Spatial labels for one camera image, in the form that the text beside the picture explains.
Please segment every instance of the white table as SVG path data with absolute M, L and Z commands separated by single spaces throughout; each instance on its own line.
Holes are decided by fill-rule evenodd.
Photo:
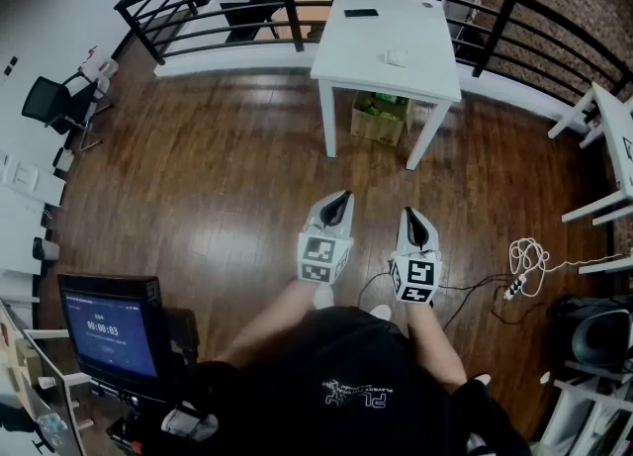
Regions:
M 376 9 L 378 17 L 346 18 L 347 9 Z M 398 48 L 407 50 L 407 67 L 383 61 L 388 49 Z M 437 105 L 408 158 L 407 169 L 415 169 L 451 103 L 462 99 L 444 11 L 441 3 L 431 0 L 334 0 L 311 77 L 318 80 L 328 157 L 336 156 L 332 87 L 384 92 Z
M 581 147 L 587 146 L 604 135 L 609 157 L 613 164 L 613 174 L 615 175 L 618 190 L 589 205 L 564 214 L 562 216 L 564 223 L 597 212 L 598 210 L 602 210 L 603 208 L 622 201 L 628 200 L 629 203 L 633 203 L 633 120 L 631 119 L 631 107 L 629 103 L 622 103 L 597 83 L 592 83 L 591 88 L 585 96 L 578 102 L 567 117 L 564 117 L 550 130 L 548 136 L 551 138 L 556 137 L 577 115 L 589 106 L 591 101 L 595 101 L 597 104 L 602 121 L 597 128 L 589 132 L 588 136 L 581 143 Z M 593 219 L 593 225 L 604 224 L 629 214 L 633 214 L 633 204 L 629 204 L 627 207 Z

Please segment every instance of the chair backrest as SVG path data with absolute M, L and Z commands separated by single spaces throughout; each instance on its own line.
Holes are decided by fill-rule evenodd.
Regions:
M 64 113 L 69 100 L 70 92 L 64 85 L 40 76 L 29 92 L 22 115 L 40 122 L 49 122 Z

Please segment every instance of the black chair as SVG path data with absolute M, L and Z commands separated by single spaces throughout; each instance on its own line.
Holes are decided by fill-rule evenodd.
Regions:
M 68 82 L 75 78 L 84 78 L 88 85 L 74 95 L 66 87 Z M 95 98 L 95 92 L 99 92 L 108 103 L 88 114 L 90 105 L 97 103 L 101 99 Z M 45 127 L 51 126 L 59 134 L 65 135 L 70 129 L 76 127 L 83 131 L 79 150 L 87 150 L 101 141 L 96 141 L 84 145 L 87 135 L 97 137 L 92 132 L 92 118 L 96 115 L 112 108 L 110 98 L 98 88 L 98 82 L 91 81 L 84 73 L 77 72 L 63 83 L 56 83 L 40 76 L 29 92 L 27 101 L 22 108 L 22 115 L 30 119 L 35 119 L 45 123 Z

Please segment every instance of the blue screen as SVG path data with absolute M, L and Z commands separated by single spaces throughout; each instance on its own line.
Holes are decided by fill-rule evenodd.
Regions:
M 66 295 L 68 323 L 80 354 L 157 377 L 138 303 Z

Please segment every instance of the trash can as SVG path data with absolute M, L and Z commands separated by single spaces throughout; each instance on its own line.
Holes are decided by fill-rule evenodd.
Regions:
M 56 261 L 59 259 L 59 245 L 46 239 L 34 238 L 33 258 L 38 261 Z

